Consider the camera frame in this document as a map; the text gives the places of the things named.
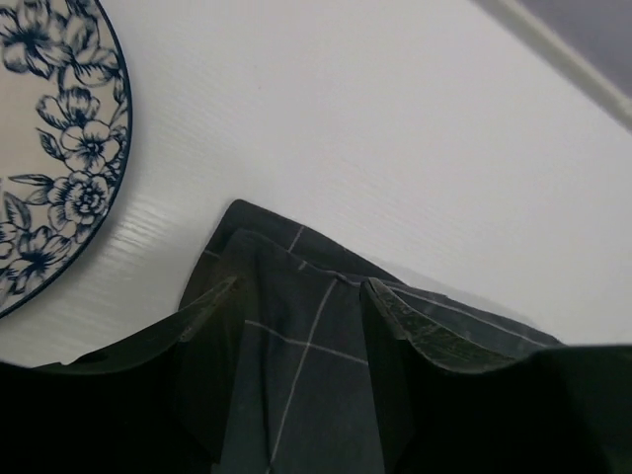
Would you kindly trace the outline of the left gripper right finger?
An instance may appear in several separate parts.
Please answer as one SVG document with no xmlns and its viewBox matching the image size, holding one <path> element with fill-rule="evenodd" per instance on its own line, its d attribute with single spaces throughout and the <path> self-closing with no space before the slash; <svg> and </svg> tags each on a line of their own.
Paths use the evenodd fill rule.
<svg viewBox="0 0 632 474">
<path fill-rule="evenodd" d="M 631 350 L 487 349 L 377 279 L 362 327 L 389 473 L 627 473 Z"/>
</svg>

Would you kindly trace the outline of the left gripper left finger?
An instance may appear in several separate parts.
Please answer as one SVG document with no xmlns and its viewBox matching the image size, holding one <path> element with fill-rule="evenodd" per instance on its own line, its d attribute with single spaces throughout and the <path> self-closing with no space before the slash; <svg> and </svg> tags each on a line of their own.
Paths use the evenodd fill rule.
<svg viewBox="0 0 632 474">
<path fill-rule="evenodd" d="M 5 473 L 207 473 L 220 459 L 244 329 L 228 278 L 70 364 L 1 366 Z"/>
</svg>

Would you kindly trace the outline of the dark checked cloth napkin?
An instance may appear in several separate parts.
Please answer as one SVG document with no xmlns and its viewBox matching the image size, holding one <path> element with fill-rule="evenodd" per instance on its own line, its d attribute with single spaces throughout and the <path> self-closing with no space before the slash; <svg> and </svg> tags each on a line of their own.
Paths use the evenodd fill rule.
<svg viewBox="0 0 632 474">
<path fill-rule="evenodd" d="M 225 211 L 181 300 L 237 278 L 244 322 L 216 473 L 380 473 L 384 460 L 360 288 L 382 280 L 467 340 L 525 357 L 557 340 L 511 318 L 405 285 L 326 236 L 247 201 Z"/>
</svg>

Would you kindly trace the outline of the blue floral plate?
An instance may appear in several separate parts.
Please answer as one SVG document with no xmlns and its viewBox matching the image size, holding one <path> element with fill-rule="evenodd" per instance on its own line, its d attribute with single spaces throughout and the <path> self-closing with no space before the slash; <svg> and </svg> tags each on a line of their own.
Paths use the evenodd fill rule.
<svg viewBox="0 0 632 474">
<path fill-rule="evenodd" d="M 119 192 L 132 98 L 98 1 L 1 5 L 1 311 L 51 285 Z"/>
</svg>

